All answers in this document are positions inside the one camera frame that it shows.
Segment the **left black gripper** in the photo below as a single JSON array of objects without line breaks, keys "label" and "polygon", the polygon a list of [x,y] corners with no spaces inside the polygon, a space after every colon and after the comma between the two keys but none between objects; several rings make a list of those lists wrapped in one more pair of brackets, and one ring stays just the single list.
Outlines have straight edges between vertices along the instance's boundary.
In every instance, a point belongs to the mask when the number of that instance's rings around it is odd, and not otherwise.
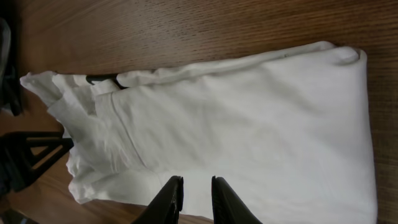
[{"label": "left black gripper", "polygon": [[13,132],[1,136],[1,192],[32,185],[74,146],[61,132]]}]

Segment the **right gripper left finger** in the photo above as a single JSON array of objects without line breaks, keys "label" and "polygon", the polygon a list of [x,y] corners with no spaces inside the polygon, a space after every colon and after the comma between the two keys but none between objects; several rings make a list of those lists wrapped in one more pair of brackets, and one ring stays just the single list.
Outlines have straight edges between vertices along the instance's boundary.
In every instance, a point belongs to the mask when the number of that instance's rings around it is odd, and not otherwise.
[{"label": "right gripper left finger", "polygon": [[183,208],[183,177],[172,176],[132,224],[177,224]]}]

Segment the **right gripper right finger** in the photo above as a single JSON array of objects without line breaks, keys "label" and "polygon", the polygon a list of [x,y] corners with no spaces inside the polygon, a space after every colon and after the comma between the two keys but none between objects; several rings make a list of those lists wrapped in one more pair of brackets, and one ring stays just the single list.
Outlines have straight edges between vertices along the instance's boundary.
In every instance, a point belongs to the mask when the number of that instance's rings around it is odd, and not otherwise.
[{"label": "right gripper right finger", "polygon": [[224,178],[212,177],[211,196],[214,224],[261,224]]}]

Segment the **white t-shirt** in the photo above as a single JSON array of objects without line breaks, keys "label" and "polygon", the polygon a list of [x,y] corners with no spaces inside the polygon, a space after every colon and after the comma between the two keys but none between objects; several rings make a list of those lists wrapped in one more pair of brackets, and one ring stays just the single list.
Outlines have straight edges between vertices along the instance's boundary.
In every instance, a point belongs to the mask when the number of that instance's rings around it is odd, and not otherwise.
[{"label": "white t-shirt", "polygon": [[263,223],[376,223],[365,51],[329,42],[120,73],[27,74],[74,147],[69,190],[147,205],[173,175],[210,218],[223,177]]}]

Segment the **black folded garment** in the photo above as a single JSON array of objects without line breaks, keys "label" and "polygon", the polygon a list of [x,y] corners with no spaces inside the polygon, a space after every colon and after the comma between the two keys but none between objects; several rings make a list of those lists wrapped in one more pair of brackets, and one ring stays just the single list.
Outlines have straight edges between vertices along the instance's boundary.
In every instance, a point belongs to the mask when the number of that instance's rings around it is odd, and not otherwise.
[{"label": "black folded garment", "polygon": [[14,116],[22,112],[19,84],[19,18],[16,2],[1,0],[1,109]]}]

